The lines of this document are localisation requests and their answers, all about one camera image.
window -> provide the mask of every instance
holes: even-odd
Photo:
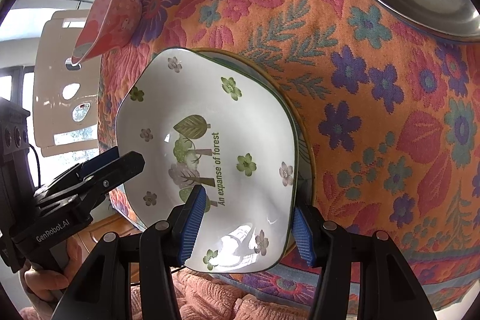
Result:
[[[25,69],[25,74],[23,76],[23,88],[22,88],[22,105],[23,108],[32,113],[33,107],[33,67]],[[54,155],[44,158],[40,152],[40,148],[35,145],[35,138],[33,132],[33,118],[32,115],[27,118],[27,128],[28,128],[28,139],[30,143],[35,148],[40,160],[40,176],[42,185],[45,185],[52,181],[57,175],[68,170],[70,167],[74,166],[77,163],[85,162],[86,160],[92,159],[98,155],[98,149],[86,150],[86,151],[76,151],[63,153],[61,155]],[[97,136],[97,127],[91,127],[87,129],[82,129],[76,132],[70,132],[68,135],[71,139],[74,140],[85,140],[85,139],[96,139]],[[34,153],[28,154],[28,164],[30,166],[30,172],[32,173],[32,179],[35,186],[38,186],[38,171],[37,171],[37,160]]]
[[[11,98],[11,75],[0,76],[0,97]]]

blue flower center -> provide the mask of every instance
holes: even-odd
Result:
[[[336,135],[341,135],[342,134],[342,126],[340,124],[333,125],[333,132]]]
[[[368,21],[367,19],[363,21],[363,27],[367,29],[373,29],[374,25],[372,24],[371,21]]]
[[[469,141],[470,126],[466,118],[460,115],[455,120],[455,137],[461,145],[465,145]]]
[[[432,93],[437,90],[437,79],[433,72],[429,69],[423,69],[420,71],[420,85],[423,90],[428,93]]]
[[[289,281],[283,278],[279,278],[275,281],[275,283],[280,289],[287,290],[289,292],[292,292],[297,288],[297,284],[294,281]]]
[[[385,89],[385,90],[389,90],[390,87],[392,86],[392,83],[387,80],[387,79],[382,79],[382,87]]]
[[[345,76],[349,79],[353,77],[353,67],[351,65],[345,67]]]

metal bolt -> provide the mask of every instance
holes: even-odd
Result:
[[[108,232],[107,234],[105,234],[105,236],[103,236],[103,240],[105,240],[107,243],[114,241],[116,238],[117,235],[113,232]]]
[[[337,229],[337,224],[335,224],[333,221],[325,221],[323,223],[323,228],[327,229],[327,231],[334,231]]]
[[[170,224],[167,220],[162,220],[162,221],[159,221],[155,224],[155,229],[157,231],[165,231],[165,229],[168,229],[169,226],[170,226]]]
[[[388,233],[385,231],[378,231],[376,236],[378,240],[382,240],[382,241],[388,240]]]

orange floral tablecloth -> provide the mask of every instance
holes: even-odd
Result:
[[[156,53],[239,53],[279,83],[303,118],[325,218],[355,233],[387,231],[434,308],[478,279],[480,46],[437,42],[374,0],[141,2],[131,44],[102,61],[102,149],[116,145],[119,104]],[[139,224],[121,190],[111,199]],[[270,271],[227,277],[257,295],[310,305],[317,272],[292,251]],[[358,279],[354,268],[350,312]]]

wooden drawer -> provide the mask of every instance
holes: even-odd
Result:
[[[83,229],[74,237],[82,247],[83,259],[85,259],[90,251],[93,250],[95,244],[102,238],[107,232],[115,232],[119,236],[135,235],[140,231],[135,228],[130,221],[120,214],[107,217],[102,221],[95,224],[91,224],[87,228]],[[131,264],[131,282],[139,281],[139,269],[138,263]]]

